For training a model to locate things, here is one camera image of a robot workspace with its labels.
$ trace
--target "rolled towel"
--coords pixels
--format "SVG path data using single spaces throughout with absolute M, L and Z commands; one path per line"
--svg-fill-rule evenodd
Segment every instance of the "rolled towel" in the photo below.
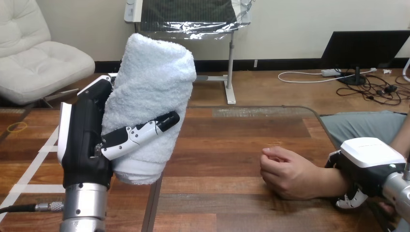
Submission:
M 147 123 L 170 111 L 176 111 L 180 121 L 135 152 L 114 159 L 119 180 L 144 185 L 160 177 L 181 130 L 195 79 L 192 53 L 183 46 L 140 34 L 128 39 L 114 90 L 105 104 L 102 134 Z

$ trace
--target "human arm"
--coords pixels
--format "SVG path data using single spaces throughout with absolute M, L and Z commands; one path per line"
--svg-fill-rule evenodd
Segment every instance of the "human arm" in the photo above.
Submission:
M 390 146 L 402 154 L 404 157 L 409 156 L 410 152 L 410 116 L 407 115 L 399 132 L 396 134 Z
M 320 168 L 282 147 L 265 148 L 261 175 L 270 189 L 289 200 L 342 196 L 350 181 L 340 170 Z

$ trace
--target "rubber band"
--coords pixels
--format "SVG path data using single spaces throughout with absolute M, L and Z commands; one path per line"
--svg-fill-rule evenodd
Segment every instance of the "rubber band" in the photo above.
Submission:
M 22 129 L 19 129 L 19 130 L 16 130 L 16 131 L 15 130 L 10 130 L 10 127 L 12 127 L 14 125 L 18 125 L 18 124 L 23 124 L 24 127 Z M 25 123 L 25 122 L 16 122 L 16 123 L 13 123 L 12 125 L 8 126 L 7 131 L 10 132 L 10 133 L 16 133 L 16 132 L 20 132 L 20 131 L 24 130 L 25 128 L 27 128 L 27 123 Z

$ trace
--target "monitor stand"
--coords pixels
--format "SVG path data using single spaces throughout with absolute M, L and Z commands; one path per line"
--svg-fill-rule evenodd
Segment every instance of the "monitor stand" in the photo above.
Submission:
M 366 83 L 365 77 L 360 75 L 360 68 L 359 67 L 356 67 L 356 73 L 351 73 L 351 72 L 343 73 L 343 75 L 345 75 L 345 76 L 349 76 L 349 75 L 353 75 L 353 74 L 355 74 L 355 76 L 340 78 L 340 79 L 338 79 L 338 81 L 340 81 L 344 84 L 350 85 L 350 86 L 361 86 L 364 83 Z

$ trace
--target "baseboard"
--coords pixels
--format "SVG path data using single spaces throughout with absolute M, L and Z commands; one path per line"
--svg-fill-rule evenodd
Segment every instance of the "baseboard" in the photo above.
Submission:
M 382 64 L 378 68 L 403 68 L 409 58 L 394 58 L 392 62 Z M 96 73 L 117 73 L 121 61 L 96 61 Z M 227 60 L 196 60 L 197 72 L 226 72 L 228 71 Z M 305 70 L 324 69 L 333 67 L 322 67 L 320 58 L 311 59 L 239 59 L 234 61 L 234 71 L 276 71 L 276 70 Z

